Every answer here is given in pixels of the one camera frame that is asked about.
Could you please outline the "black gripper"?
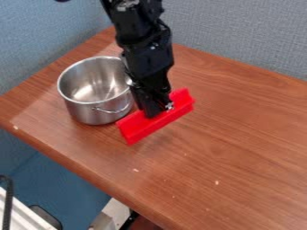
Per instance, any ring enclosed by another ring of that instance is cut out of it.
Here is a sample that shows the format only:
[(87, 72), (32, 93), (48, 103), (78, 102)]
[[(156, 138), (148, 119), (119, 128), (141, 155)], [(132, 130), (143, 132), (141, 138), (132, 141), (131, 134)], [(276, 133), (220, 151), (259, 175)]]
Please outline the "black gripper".
[(171, 31), (161, 30), (131, 44), (123, 44), (124, 64), (135, 82), (129, 86), (137, 108), (148, 119), (173, 109), (168, 71), (173, 65)]

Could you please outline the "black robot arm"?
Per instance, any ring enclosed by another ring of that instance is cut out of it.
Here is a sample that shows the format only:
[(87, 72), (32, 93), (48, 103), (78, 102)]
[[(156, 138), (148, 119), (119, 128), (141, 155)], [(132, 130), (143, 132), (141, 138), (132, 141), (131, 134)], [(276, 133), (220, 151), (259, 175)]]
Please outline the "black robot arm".
[(172, 108), (168, 72), (173, 65), (171, 28), (160, 19), (163, 0), (100, 0), (123, 49), (121, 60), (137, 108), (153, 118)]

